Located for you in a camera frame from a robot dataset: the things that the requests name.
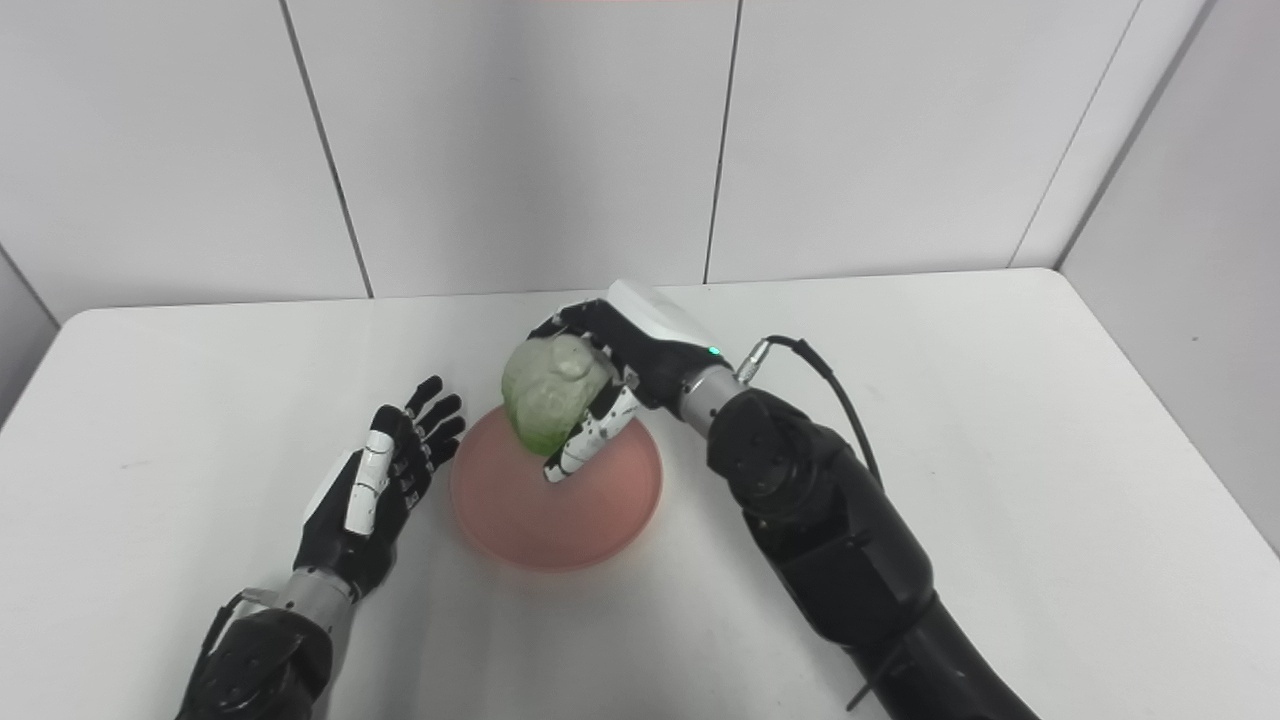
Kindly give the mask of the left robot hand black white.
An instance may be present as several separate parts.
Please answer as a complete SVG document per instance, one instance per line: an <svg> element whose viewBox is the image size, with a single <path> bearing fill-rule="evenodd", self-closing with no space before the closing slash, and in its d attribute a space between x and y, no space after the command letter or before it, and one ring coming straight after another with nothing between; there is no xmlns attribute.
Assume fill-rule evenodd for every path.
<svg viewBox="0 0 1280 720"><path fill-rule="evenodd" d="M296 571L323 571L361 600L396 564L397 544L435 475L460 448L462 398L439 375L403 405L380 406L362 446L342 459L302 525Z"/></svg>

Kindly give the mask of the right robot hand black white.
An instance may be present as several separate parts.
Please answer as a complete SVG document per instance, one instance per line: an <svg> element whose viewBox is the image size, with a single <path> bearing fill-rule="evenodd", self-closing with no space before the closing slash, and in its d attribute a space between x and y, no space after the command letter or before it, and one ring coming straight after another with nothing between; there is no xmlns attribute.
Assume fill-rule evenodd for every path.
<svg viewBox="0 0 1280 720"><path fill-rule="evenodd" d="M640 407L664 409L708 437L721 409L746 389L709 332L658 290L614 281L605 293L559 307L529 338L582 338L603 359L605 386L544 462L552 483L581 470Z"/></svg>

